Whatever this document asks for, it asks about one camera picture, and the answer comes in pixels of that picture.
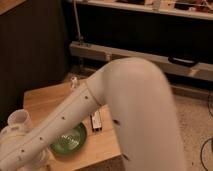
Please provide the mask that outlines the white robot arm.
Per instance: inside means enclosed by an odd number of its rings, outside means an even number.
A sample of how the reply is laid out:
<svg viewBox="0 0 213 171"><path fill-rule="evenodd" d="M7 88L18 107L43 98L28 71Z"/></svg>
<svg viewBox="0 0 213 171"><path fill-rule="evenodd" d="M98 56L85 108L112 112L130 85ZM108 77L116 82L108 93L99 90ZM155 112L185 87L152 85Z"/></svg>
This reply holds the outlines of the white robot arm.
<svg viewBox="0 0 213 171"><path fill-rule="evenodd" d="M109 62L19 140L0 146L0 171L16 171L101 106L109 107L126 171L187 171L170 85L140 58Z"/></svg>

